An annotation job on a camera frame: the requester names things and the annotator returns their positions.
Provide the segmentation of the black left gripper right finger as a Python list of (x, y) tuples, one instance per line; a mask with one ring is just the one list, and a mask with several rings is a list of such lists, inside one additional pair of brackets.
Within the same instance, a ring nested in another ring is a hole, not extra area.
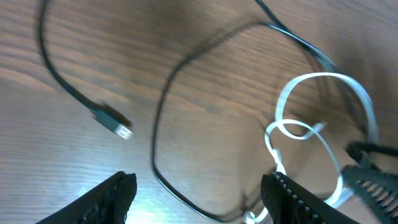
[(357, 224), (281, 172), (262, 176), (261, 199), (275, 224)]

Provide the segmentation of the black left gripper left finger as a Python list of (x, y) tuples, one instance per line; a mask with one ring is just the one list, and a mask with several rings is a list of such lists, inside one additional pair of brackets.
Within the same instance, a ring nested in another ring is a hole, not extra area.
[(125, 224), (136, 193), (136, 174), (119, 171), (38, 224)]

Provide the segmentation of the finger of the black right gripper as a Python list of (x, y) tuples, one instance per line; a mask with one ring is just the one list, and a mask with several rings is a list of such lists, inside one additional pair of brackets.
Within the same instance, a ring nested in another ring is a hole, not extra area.
[(381, 223), (397, 224), (397, 174), (353, 165), (344, 166), (341, 174)]
[(353, 141), (346, 147), (346, 152), (358, 164), (363, 160), (364, 153), (376, 152), (392, 157), (397, 157), (397, 148), (389, 146), (379, 146), (370, 142)]

